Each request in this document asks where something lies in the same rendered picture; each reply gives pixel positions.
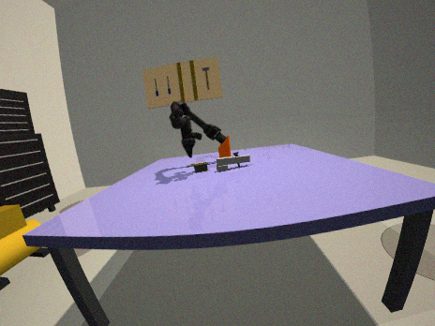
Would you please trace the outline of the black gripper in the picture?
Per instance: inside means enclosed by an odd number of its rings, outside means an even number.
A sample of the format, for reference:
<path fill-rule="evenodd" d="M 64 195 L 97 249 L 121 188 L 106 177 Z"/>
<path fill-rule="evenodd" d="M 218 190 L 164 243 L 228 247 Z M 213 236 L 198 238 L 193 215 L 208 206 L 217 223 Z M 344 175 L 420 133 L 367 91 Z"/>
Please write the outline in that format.
<path fill-rule="evenodd" d="M 185 129 L 181 129 L 181 133 L 182 133 L 182 145 L 187 153 L 187 155 L 189 156 L 189 158 L 192 158 L 192 147 L 195 145 L 193 143 L 196 143 L 195 140 L 193 139 L 193 137 L 190 137 L 190 132 L 192 131 L 191 128 L 185 128 Z"/>

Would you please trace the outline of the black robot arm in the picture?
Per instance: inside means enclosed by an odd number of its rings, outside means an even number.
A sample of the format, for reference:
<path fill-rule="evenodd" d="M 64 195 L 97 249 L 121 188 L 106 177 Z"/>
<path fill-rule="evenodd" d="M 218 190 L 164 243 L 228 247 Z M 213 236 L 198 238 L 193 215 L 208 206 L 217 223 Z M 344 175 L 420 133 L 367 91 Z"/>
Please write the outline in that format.
<path fill-rule="evenodd" d="M 206 124 L 203 120 L 201 120 L 198 116 L 195 115 L 194 112 L 192 112 L 184 101 L 178 101 L 173 102 L 173 104 L 170 106 L 172 109 L 172 114 L 170 116 L 171 118 L 171 124 L 172 127 L 175 129 L 185 129 L 185 128 L 191 128 L 190 127 L 190 120 L 194 122 L 197 126 L 200 126 L 203 129 L 203 133 L 206 134 L 208 138 L 211 140 L 216 139 L 221 144 L 227 139 L 220 131 L 222 130 L 218 126 L 213 126 L 212 124 Z M 185 117 L 182 117 L 183 115 L 186 115 Z M 202 139 L 202 134 L 199 132 L 190 132 L 190 137 L 193 139 Z M 217 134 L 217 135 L 216 135 Z M 221 145 L 220 144 L 220 145 Z"/>

